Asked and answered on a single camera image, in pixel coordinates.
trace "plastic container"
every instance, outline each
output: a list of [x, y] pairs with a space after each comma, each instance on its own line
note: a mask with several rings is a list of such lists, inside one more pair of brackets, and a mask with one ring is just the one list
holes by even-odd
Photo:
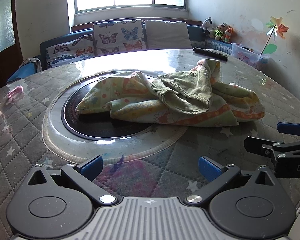
[[257, 70], [263, 70], [265, 68], [265, 65], [268, 63], [269, 56], [262, 55], [260, 56], [257, 51], [251, 52], [247, 49], [242, 48], [242, 45], [237, 45], [236, 43], [231, 43], [232, 49], [231, 49], [231, 56], [235, 57], [239, 60], [241, 60], [244, 63], [247, 63], [251, 67], [257, 69]]

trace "window frame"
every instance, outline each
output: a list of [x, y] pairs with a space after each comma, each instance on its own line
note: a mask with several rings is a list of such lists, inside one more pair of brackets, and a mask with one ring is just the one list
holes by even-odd
[[91, 8], [91, 9], [86, 9], [86, 10], [80, 10], [78, 11], [78, 6], [77, 6], [77, 0], [74, 0], [74, 13], [84, 13], [84, 12], [90, 12], [90, 11], [96, 11], [100, 9], [109, 9], [109, 8], [121, 8], [121, 7], [166, 7], [166, 8], [177, 8], [177, 9], [184, 9], [186, 10], [186, 1], [183, 0], [183, 6], [177, 6], [177, 5], [169, 5], [169, 4], [158, 4], [154, 3], [154, 0], [152, 0], [152, 4], [132, 4], [132, 5], [111, 5], [111, 6], [104, 6], [104, 7], [96, 7], [96, 8]]

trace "white wall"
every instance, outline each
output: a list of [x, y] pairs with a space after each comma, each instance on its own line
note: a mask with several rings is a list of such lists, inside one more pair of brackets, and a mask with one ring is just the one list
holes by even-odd
[[24, 59], [40, 54], [41, 42], [70, 32], [67, 0], [16, 0], [16, 19]]
[[69, 28], [71, 30], [71, 27], [74, 25], [74, 0], [67, 0], [68, 1], [68, 17], [69, 17]]
[[91, 12], [79, 13], [74, 16], [74, 25], [110, 20], [120, 18], [133, 18], [133, 17], [166, 17], [166, 18], [180, 18], [188, 19], [189, 11], [164, 8], [164, 7], [121, 7], [101, 9]]
[[234, 26], [234, 41], [262, 50], [266, 43], [270, 16], [283, 17], [289, 27], [286, 40], [271, 39], [277, 51], [270, 54], [274, 60], [265, 70], [283, 87], [300, 99], [300, 0], [188, 0], [189, 17], [204, 20], [212, 17], [215, 25], [226, 22]]

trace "sofa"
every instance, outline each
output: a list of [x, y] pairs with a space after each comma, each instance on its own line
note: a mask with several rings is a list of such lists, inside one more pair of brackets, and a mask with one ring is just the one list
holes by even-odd
[[[143, 28], [143, 41], [147, 43], [147, 33], [146, 33], [146, 28], [144, 23], [142, 24], [142, 28]], [[192, 48], [199, 47], [203, 49], [216, 49], [216, 50], [223, 51], [227, 54], [231, 54], [231, 44], [223, 43], [210, 38], [205, 38], [202, 34], [202, 28], [200, 26], [187, 25], [187, 29], [188, 29], [189, 40], [191, 42]], [[51, 48], [52, 46], [58, 44], [63, 44], [63, 43], [76, 40], [86, 35], [94, 35], [93, 29], [91, 28], [87, 30], [72, 32], [70, 34], [63, 35], [61, 37], [42, 42], [40, 44], [40, 55], [35, 56], [40, 59], [42, 70], [46, 70], [48, 68], [47, 59], [46, 59], [48, 48]], [[18, 79], [25, 78], [29, 75], [35, 74], [36, 72], [37, 71], [34, 63], [25, 64], [22, 67], [20, 67], [8, 79], [7, 84], [12, 83]]]

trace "green towel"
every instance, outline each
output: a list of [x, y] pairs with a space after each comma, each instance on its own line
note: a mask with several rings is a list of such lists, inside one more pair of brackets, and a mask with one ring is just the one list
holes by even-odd
[[220, 62], [204, 59], [190, 71], [149, 81], [140, 71], [101, 79], [76, 107], [78, 114], [110, 112], [130, 122], [187, 126], [231, 126], [262, 118], [251, 90], [219, 81]]

